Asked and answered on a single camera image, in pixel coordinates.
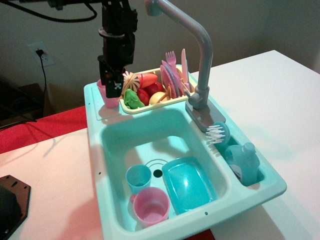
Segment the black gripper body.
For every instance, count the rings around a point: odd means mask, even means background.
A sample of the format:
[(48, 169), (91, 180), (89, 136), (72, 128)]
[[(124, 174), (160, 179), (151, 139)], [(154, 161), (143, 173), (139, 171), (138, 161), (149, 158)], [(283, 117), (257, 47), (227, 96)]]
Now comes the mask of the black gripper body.
[(103, 38), (102, 55), (97, 57), (101, 73), (123, 73), (131, 65), (135, 53), (135, 32), (125, 31), (120, 35), (107, 32), (103, 27), (98, 30)]

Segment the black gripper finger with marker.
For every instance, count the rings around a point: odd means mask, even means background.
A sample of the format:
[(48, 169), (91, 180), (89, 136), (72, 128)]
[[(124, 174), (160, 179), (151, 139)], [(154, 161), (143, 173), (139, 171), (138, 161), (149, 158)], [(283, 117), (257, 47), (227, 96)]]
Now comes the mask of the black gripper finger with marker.
[(105, 90), (107, 98), (119, 98), (122, 94), (124, 76), (120, 71), (106, 72), (105, 74)]

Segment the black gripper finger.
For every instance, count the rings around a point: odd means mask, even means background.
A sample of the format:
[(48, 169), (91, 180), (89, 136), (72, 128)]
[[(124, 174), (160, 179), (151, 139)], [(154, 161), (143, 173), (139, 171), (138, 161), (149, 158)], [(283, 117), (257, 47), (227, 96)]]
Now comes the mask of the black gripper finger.
[(100, 74), (100, 81), (101, 85), (105, 86), (106, 81), (106, 65), (104, 61), (99, 61), (99, 74)]

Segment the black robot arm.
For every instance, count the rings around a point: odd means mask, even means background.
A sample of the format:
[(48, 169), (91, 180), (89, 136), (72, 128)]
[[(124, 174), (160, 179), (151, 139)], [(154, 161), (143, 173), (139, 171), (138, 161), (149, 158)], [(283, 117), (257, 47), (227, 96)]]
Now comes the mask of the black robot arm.
[(103, 54), (98, 56), (101, 84), (107, 98), (121, 96), (125, 66), (134, 60), (138, 13), (127, 0), (101, 0)]

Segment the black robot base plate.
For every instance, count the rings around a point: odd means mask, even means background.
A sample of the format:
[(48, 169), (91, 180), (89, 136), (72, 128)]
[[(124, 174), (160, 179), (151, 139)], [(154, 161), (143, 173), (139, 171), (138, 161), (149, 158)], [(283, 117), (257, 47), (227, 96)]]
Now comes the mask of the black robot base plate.
[(7, 240), (29, 213), (31, 186), (12, 175), (0, 178), (0, 238)]

